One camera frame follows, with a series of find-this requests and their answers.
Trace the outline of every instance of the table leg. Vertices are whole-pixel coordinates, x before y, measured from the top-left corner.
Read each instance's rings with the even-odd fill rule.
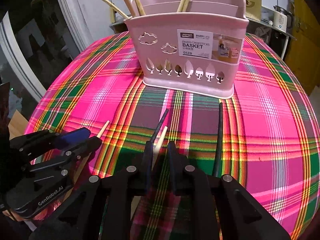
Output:
[[[288,46],[288,41],[289,41],[289,36],[286,36],[285,42],[284,42],[284,47],[283,47],[282,54],[281,54],[281,59],[284,58],[284,54],[285,54],[285,51],[287,50],[287,46]]]

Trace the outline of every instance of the wooden door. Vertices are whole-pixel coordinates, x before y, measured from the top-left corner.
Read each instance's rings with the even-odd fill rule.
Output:
[[[304,0],[294,0],[295,27],[285,63],[308,95],[320,85],[320,25]]]

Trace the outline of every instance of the cloud-shaped cutout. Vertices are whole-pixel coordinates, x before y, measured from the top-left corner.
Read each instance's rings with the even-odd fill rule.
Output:
[[[157,36],[155,36],[153,33],[149,34],[144,32],[142,35],[140,35],[139,39],[141,44],[147,44],[152,45],[158,42]]]
[[[166,45],[161,47],[162,52],[167,53],[167,54],[174,54],[178,51],[176,46],[171,46],[170,43],[166,43]]]

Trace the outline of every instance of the metal screw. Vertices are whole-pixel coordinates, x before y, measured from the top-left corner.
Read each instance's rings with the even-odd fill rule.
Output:
[[[128,172],[134,172],[134,171],[136,171],[137,170],[137,168],[135,167],[135,166],[129,166],[129,167],[127,167],[127,171]]]
[[[186,171],[194,171],[195,167],[192,165],[187,165],[187,166],[185,166],[185,169],[186,169]]]
[[[99,180],[99,177],[97,176],[97,175],[93,175],[93,176],[91,176],[90,178],[89,178],[89,181],[91,182],[91,183],[95,183],[95,182],[97,182]]]
[[[62,176],[66,176],[67,174],[68,174],[68,171],[67,171],[67,170],[62,170],[62,171],[61,171],[61,175],[62,175]]]
[[[226,182],[230,182],[230,181],[232,181],[232,177],[229,174],[226,174],[223,176],[223,180]]]

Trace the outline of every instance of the table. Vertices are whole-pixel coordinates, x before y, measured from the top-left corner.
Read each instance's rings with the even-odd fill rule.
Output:
[[[96,41],[50,86],[26,133],[69,132],[84,126],[96,135],[110,120],[103,144],[91,155],[79,182],[130,165],[168,108],[164,145],[175,140],[192,165],[211,174],[222,102],[220,174],[236,178],[297,239],[320,201],[320,132],[308,96],[285,63],[263,41],[247,34],[231,99],[147,87],[142,76],[128,33]],[[155,166],[158,187],[141,199],[132,239],[188,239],[190,234],[189,199],[168,190],[165,146]],[[46,153],[37,161],[51,157]]]
[[[259,24],[261,24],[261,25],[264,25],[264,26],[266,26],[266,27],[269,27],[269,28],[271,28],[271,29],[273,29],[273,30],[276,30],[276,31],[282,33],[283,35],[285,35],[285,42],[284,42],[284,47],[283,47],[283,50],[282,50],[282,53],[281,53],[281,59],[284,58],[284,54],[285,54],[285,52],[286,52],[286,50],[287,50],[289,37],[292,38],[292,39],[294,39],[295,41],[297,40],[297,39],[296,39],[295,37],[293,37],[290,33],[285,32],[285,31],[283,31],[283,30],[280,30],[280,29],[278,29],[277,27],[275,27],[275,26],[273,26],[273,25],[271,25],[271,24],[269,24],[269,23],[267,23],[267,22],[258,21],[258,20],[256,20],[256,19],[252,19],[252,18],[248,18],[248,17],[247,17],[247,19],[248,19],[249,21],[252,21],[252,22],[255,22],[255,23],[259,23]]]

